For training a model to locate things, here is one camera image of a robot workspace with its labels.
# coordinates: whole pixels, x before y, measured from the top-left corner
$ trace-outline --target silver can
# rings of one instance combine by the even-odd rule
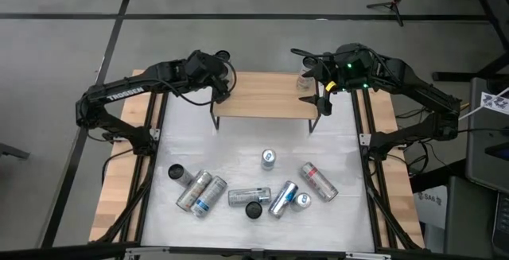
[[[276,163],[276,152],[273,149],[266,149],[262,152],[262,168],[271,170]]]
[[[292,203],[289,205],[295,212],[300,212],[305,210],[311,205],[311,196],[305,192],[299,193],[292,200]]]
[[[200,170],[194,181],[189,185],[184,192],[182,192],[181,197],[178,198],[176,204],[179,208],[184,209],[185,211],[190,211],[191,206],[195,203],[198,196],[205,190],[207,185],[211,182],[212,175],[207,171]]]
[[[288,205],[292,202],[298,189],[299,187],[295,183],[289,180],[285,182],[285,185],[281,188],[278,196],[276,196],[270,205],[269,213],[277,218],[281,218],[283,213],[285,213],[286,207],[288,207]]]
[[[270,188],[234,189],[228,192],[228,204],[241,206],[255,201],[259,204],[270,204],[272,197]]]
[[[192,174],[180,164],[171,165],[168,169],[168,176],[184,188],[187,188],[194,180]]]
[[[307,162],[301,168],[301,175],[318,192],[325,201],[331,201],[337,196],[337,189],[328,181],[312,163]]]
[[[215,176],[198,200],[191,206],[192,213],[197,217],[205,217],[221,197],[227,187],[226,181]]]
[[[297,89],[300,91],[308,90],[313,84],[313,77],[302,77],[302,75],[317,65],[317,60],[312,57],[304,57],[302,68],[297,77]]]

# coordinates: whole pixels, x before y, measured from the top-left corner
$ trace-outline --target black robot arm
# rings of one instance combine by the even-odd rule
[[[317,65],[304,77],[313,77],[324,85],[324,94],[301,98],[317,105],[324,115],[332,113],[330,94],[371,87],[391,94],[403,94],[430,111],[423,122],[392,133],[371,132],[369,152],[372,157],[385,160],[394,146],[426,138],[444,141],[457,136],[460,100],[419,79],[404,61],[379,55],[360,44],[342,45],[336,53],[313,55],[292,49],[298,55],[313,57]]]
[[[109,114],[104,106],[144,92],[172,92],[175,96],[181,96],[205,87],[212,88],[211,102],[222,103],[230,96],[235,85],[235,81],[232,85],[229,80],[231,75],[225,65],[229,64],[229,58],[226,51],[211,56],[196,50],[186,60],[161,62],[148,67],[138,76],[91,86],[76,102],[76,123],[87,130],[102,128],[109,132],[104,134],[108,138],[126,138],[133,146],[134,154],[149,156],[155,150],[150,128],[134,127]]]

